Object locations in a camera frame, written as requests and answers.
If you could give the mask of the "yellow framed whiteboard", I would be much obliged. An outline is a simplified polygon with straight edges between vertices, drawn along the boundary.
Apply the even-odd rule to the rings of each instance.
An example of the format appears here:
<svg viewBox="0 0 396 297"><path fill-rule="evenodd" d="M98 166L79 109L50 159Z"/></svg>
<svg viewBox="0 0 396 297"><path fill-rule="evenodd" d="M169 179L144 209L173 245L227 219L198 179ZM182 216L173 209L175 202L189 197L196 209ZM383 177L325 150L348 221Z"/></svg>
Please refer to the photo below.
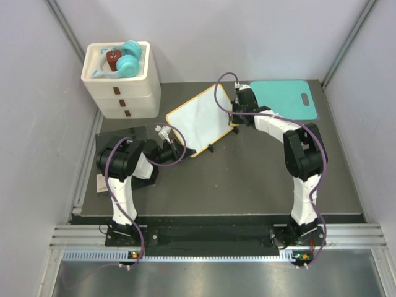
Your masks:
<svg viewBox="0 0 396 297"><path fill-rule="evenodd" d="M232 110L231 100L222 85L213 85L170 111L165 119L178 130L178 140L186 140L189 149L198 156L210 145L233 130L229 125L228 113L219 107Z"/></svg>

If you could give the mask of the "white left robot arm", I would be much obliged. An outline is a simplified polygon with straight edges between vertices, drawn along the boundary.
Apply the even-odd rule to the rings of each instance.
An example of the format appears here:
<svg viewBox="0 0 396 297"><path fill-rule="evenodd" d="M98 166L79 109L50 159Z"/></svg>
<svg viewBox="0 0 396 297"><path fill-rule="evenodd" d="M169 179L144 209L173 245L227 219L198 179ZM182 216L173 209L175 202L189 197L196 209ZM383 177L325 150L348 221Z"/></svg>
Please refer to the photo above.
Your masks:
<svg viewBox="0 0 396 297"><path fill-rule="evenodd" d="M137 218L133 191L154 185L159 168L173 166L195 154L177 139L156 141L112 137L97 153L96 166L102 176L113 204L113 221L121 225L119 238L127 245L140 239L140 230L132 222Z"/></svg>

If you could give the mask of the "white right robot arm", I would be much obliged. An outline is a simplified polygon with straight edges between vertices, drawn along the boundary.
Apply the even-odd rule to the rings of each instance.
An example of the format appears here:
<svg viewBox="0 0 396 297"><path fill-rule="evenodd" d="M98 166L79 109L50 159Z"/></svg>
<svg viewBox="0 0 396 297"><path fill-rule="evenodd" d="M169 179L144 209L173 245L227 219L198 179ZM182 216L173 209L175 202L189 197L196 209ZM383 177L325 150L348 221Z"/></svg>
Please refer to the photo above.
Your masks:
<svg viewBox="0 0 396 297"><path fill-rule="evenodd" d="M318 226L317 185L327 163L319 129L313 123L301 126L294 120L284 120L270 108L260 107L253 89L246 84L237 83L235 92L230 123L251 126L283 144L285 166L294 186L285 239L287 244L302 245Z"/></svg>

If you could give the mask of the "teal cutting board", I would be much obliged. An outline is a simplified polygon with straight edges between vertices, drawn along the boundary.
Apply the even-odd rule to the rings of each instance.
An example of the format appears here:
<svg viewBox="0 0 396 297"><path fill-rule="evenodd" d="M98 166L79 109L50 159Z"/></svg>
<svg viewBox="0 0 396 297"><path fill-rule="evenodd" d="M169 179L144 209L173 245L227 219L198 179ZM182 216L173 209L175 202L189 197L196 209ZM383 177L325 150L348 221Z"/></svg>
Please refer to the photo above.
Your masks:
<svg viewBox="0 0 396 297"><path fill-rule="evenodd" d="M312 121L317 118L311 89L306 81L254 81L250 87L259 106L266 106L283 118L296 121Z"/></svg>

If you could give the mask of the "white drawer storage box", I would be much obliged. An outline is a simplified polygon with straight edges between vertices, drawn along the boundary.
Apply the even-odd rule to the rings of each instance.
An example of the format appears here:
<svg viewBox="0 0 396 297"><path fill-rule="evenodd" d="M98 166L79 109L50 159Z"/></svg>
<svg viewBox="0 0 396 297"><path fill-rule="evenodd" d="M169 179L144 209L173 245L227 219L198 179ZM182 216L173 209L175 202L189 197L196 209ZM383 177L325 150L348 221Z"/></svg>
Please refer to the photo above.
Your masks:
<svg viewBox="0 0 396 297"><path fill-rule="evenodd" d="M161 86L151 44L147 41L137 42L142 47L142 56L137 75L130 78L91 78L101 50L125 42L91 43L87 47L81 80L99 110L108 119L155 118L159 114ZM103 71L112 71L107 62Z"/></svg>

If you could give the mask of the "black mat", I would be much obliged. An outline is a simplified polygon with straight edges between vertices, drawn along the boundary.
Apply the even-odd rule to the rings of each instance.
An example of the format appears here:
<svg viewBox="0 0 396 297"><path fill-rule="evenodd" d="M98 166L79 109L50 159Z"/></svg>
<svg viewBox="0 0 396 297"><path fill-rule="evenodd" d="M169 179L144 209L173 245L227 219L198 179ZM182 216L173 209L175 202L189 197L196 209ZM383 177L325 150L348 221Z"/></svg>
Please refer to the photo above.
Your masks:
<svg viewBox="0 0 396 297"><path fill-rule="evenodd" d="M124 141L111 158L108 176L117 181L125 181L126 175L132 175L132 189L140 189L155 183L159 170L151 163L148 164L148 176L144 175L143 168L138 165L139 158L144 156L144 150L149 147L147 127L137 126L117 131L104 132L95 136L97 157L97 176L105 175L105 166L113 147L124 137Z"/></svg>

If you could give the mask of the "white paper label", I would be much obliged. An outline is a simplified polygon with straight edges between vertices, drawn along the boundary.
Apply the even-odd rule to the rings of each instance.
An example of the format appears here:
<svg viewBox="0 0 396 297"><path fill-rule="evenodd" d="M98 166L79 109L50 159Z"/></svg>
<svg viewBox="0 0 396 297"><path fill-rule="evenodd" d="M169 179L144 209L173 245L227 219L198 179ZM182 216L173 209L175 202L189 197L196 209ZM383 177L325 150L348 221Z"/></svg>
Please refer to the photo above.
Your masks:
<svg viewBox="0 0 396 297"><path fill-rule="evenodd" d="M96 175L97 193L107 192L106 179L102 174Z"/></svg>

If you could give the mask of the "teal headphones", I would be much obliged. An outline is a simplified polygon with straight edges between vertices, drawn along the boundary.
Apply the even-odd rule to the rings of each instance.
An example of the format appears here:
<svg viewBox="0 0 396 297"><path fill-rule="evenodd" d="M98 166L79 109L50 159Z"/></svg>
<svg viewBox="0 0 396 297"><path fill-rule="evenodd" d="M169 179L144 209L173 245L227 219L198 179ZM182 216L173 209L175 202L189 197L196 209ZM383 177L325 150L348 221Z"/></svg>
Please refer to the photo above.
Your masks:
<svg viewBox="0 0 396 297"><path fill-rule="evenodd" d="M104 72L103 67L107 62L107 55L113 56L116 51L120 52L120 57L116 59L116 70L111 72ZM91 78L107 78L120 79L130 78L137 75L139 71L139 60L142 56L142 47L138 42L129 40L119 46L114 46L108 49L102 49L100 58L97 62L97 67L93 72Z"/></svg>

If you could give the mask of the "brown cube toy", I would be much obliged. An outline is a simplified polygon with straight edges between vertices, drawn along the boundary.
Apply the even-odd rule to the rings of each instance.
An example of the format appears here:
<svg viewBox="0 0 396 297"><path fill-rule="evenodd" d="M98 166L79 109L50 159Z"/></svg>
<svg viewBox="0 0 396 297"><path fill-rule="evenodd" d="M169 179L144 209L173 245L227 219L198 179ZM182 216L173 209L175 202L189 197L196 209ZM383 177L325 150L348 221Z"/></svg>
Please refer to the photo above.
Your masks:
<svg viewBox="0 0 396 297"><path fill-rule="evenodd" d="M121 58L122 54L120 50L111 50L106 52L106 61L112 71L117 71L117 62Z"/></svg>

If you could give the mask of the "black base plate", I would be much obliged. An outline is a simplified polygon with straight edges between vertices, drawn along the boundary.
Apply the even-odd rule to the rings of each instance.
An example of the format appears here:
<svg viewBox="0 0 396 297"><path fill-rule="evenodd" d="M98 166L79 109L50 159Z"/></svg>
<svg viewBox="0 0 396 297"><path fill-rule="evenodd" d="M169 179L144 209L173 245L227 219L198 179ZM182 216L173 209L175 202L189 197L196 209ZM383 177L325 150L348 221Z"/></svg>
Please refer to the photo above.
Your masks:
<svg viewBox="0 0 396 297"><path fill-rule="evenodd" d="M324 239L320 226L291 224L149 225L142 233L145 256L274 256L292 246L310 253Z"/></svg>

